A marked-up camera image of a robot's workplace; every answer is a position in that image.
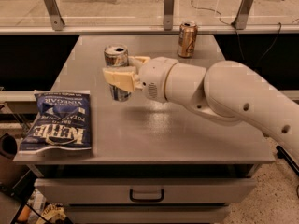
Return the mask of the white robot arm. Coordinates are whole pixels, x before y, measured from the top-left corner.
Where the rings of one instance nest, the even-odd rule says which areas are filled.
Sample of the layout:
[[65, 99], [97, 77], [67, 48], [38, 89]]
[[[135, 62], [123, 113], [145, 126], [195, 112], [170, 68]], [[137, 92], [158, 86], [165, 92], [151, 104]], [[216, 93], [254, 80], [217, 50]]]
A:
[[245, 121], [299, 157], [299, 104], [242, 63], [220, 61], [205, 68], [135, 56], [126, 67], [105, 67], [103, 75], [121, 90], [141, 90], [153, 101], [182, 105], [218, 123]]

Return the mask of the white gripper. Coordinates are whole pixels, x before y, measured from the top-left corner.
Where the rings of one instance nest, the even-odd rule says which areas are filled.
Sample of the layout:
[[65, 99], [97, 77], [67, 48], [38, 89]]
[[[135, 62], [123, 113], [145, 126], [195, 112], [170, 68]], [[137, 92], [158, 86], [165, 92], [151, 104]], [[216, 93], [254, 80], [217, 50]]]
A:
[[148, 99], [165, 103], [165, 83], [178, 60], [166, 57], [151, 59], [148, 56], [129, 56], [128, 59], [128, 67], [103, 68], [106, 83], [128, 92], [142, 88]]

